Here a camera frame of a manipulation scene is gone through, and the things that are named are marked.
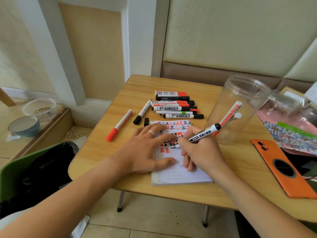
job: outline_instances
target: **bowl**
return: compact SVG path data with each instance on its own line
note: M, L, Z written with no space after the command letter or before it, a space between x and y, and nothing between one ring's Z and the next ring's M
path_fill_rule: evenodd
M27 116L36 116L40 122L53 119L57 114L56 101L51 98L40 98L28 102L22 109Z
M25 116L14 120L8 127L8 130L15 134L25 137L35 136L40 129L40 122L36 116Z

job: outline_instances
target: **silver ring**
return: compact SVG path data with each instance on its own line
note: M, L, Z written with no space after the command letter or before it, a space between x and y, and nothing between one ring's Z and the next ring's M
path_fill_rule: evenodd
M153 134L153 137L155 136L155 133L152 130L149 130L148 132L150 132L151 134Z

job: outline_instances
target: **orange phone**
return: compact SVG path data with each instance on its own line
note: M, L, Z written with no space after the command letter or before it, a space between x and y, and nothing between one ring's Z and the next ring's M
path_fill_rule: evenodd
M317 193L272 140L251 140L271 172L290 198L317 199Z

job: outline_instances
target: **notebook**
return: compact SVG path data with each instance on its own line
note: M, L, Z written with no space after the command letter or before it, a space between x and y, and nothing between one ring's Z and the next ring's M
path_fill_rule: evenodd
M151 123L166 124L167 128L161 130L155 137L162 134L175 134L178 137L184 136L192 123L188 120L176 121L152 121ZM183 167L184 157L181 156L181 148L174 148L177 144L176 140L168 140L161 144L154 152L154 159L162 159L165 157L173 157L177 163L165 170L152 172L152 186L157 185L175 185L175 184L198 184L211 183L212 179L200 168L194 171L188 171Z

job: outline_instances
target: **person's left hand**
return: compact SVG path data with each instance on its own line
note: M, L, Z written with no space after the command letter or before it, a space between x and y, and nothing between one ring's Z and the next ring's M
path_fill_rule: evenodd
M151 130L156 134L164 129L166 129L166 125L159 123L137 128L131 138L111 158L118 162L127 174L147 173L176 164L176 160L172 157L153 159L153 153L160 144L177 138L173 134L163 134L153 138L153 134L148 132Z

